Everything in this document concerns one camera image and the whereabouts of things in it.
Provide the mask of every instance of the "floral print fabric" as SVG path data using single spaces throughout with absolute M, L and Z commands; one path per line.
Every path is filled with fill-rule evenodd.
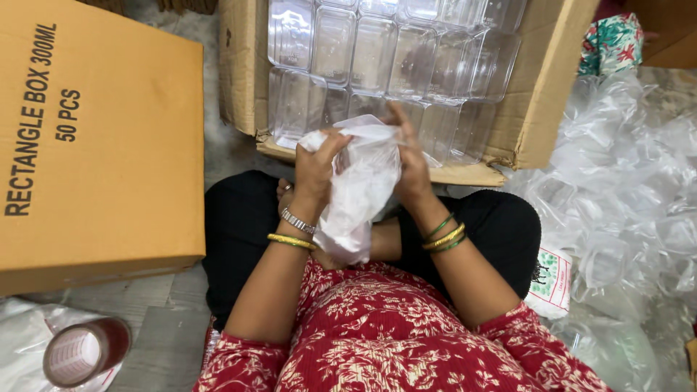
M 609 391 L 524 303 L 468 331 L 431 285 L 381 262 L 308 259 L 290 347 L 223 333 L 193 391 Z
M 643 44 L 644 32 L 633 13 L 592 23 L 583 39 L 579 75 L 605 76 L 636 68 Z

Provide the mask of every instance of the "cardboard box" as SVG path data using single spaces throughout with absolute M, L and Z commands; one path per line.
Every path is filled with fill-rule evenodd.
M 598 0 L 528 0 L 522 44 L 503 102 L 477 165 L 431 170 L 431 180 L 501 186 L 505 177 L 487 164 L 513 169 L 546 167 L 566 98 L 576 78 L 581 39 Z M 273 144 L 267 127 L 267 13 L 264 0 L 220 1 L 220 113 L 256 137 L 260 152 L 292 161 L 294 151 Z
M 123 7 L 123 0 L 78 0 L 81 3 L 88 4 L 90 6 L 99 7 L 103 10 L 112 11 L 119 15 L 124 15 L 125 10 Z
M 217 0 L 158 0 L 160 11 L 175 10 L 181 14 L 184 10 L 192 10 L 196 13 L 212 15 L 215 12 Z
M 644 31 L 660 35 L 642 49 L 643 65 L 697 68 L 697 1 L 628 0 L 625 10 L 636 13 Z
M 0 295 L 205 254 L 203 47 L 73 0 L 0 13 Z

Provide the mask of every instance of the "gray floor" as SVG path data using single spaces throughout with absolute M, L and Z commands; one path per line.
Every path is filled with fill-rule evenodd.
M 224 125 L 217 108 L 217 15 L 159 13 L 155 0 L 129 0 L 129 15 L 165 31 L 205 45 L 206 188 L 226 176 L 257 168 L 275 176 L 292 178 L 287 166 L 260 156 L 252 138 Z M 667 117 L 693 107 L 697 98 L 684 86 L 693 86 L 694 75 L 676 70 L 642 70 L 642 80 L 660 85 L 664 98 L 652 104 Z M 685 78 L 691 82 L 683 83 Z M 448 187 L 451 195 L 463 191 Z M 107 285 L 30 294 L 37 302 L 61 303 L 123 318 L 130 325 L 134 343 L 110 392 L 190 391 L 204 350 L 204 334 L 210 313 L 206 308 L 206 276 L 200 264 L 179 274 Z

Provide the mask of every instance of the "woman's right hand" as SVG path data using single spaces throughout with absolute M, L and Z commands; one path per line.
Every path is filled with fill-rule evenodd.
M 388 107 L 392 112 L 392 118 L 387 121 L 387 124 L 399 126 L 402 139 L 405 142 L 405 144 L 399 145 L 401 178 L 395 186 L 395 194 L 404 208 L 413 213 L 419 206 L 435 198 L 431 189 L 429 166 L 419 145 L 416 130 L 401 106 L 392 101 L 388 102 Z

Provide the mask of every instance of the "silver watch strap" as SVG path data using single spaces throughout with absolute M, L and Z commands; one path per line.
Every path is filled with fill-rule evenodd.
M 315 235 L 317 233 L 317 227 L 315 226 L 310 226 L 307 223 L 301 221 L 300 219 L 297 219 L 290 211 L 288 211 L 288 207 L 284 208 L 283 211 L 281 211 L 281 218 L 283 218 L 285 221 L 293 225 L 294 227 L 297 227 L 298 229 Z

